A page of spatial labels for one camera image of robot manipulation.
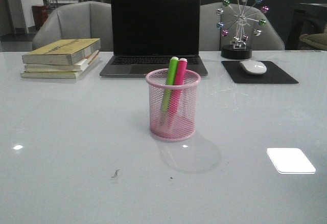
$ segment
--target debris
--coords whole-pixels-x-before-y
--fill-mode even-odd
[[[118,176],[118,171],[119,171],[119,169],[116,170],[116,172],[114,173],[114,175],[111,178],[116,178]]]

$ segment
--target gray chair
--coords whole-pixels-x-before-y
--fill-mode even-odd
[[[230,4],[230,6],[236,11],[239,11],[237,4]],[[223,8],[224,13],[217,15],[216,10]],[[256,21],[248,20],[251,25],[245,26],[245,33],[249,36],[246,44],[251,46],[253,50],[284,50],[285,45],[280,36],[276,33],[266,16],[260,12],[257,8],[250,8],[246,6],[246,10],[249,9],[247,14],[255,13],[251,18],[260,20],[265,19],[266,24],[259,26]],[[230,14],[235,14],[230,7],[223,7],[222,3],[212,3],[207,5],[201,5],[200,7],[200,51],[219,51],[221,47],[229,44],[235,34],[236,24],[229,29],[227,36],[221,36],[220,30],[216,28],[218,22],[227,23],[235,17]],[[262,30],[260,36],[253,35],[253,28]]]
[[[100,38],[101,50],[113,51],[111,4],[83,2],[55,9],[33,38],[32,48],[74,38]]]

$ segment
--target laptop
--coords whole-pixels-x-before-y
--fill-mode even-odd
[[[171,57],[187,69],[207,70],[199,57],[200,0],[111,0],[113,57],[102,77],[144,77]]]

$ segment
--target pink mesh pen holder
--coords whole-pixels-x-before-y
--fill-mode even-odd
[[[158,138],[180,141],[195,132],[195,108],[199,74],[186,70],[183,85],[165,85],[168,69],[147,74],[150,98],[150,130]]]

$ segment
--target book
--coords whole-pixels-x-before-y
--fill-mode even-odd
[[[54,65],[54,64],[26,64],[25,72],[82,72],[84,71],[91,60],[93,60],[99,53],[96,50],[94,53],[71,65]]]
[[[69,79],[74,79],[79,77],[97,58],[98,53],[95,54],[92,58],[89,58],[87,62],[87,65],[83,68],[83,70],[78,71],[78,72],[22,72],[20,76],[22,78],[69,78]]]
[[[72,65],[101,48],[99,38],[61,39],[22,55],[24,64]]]

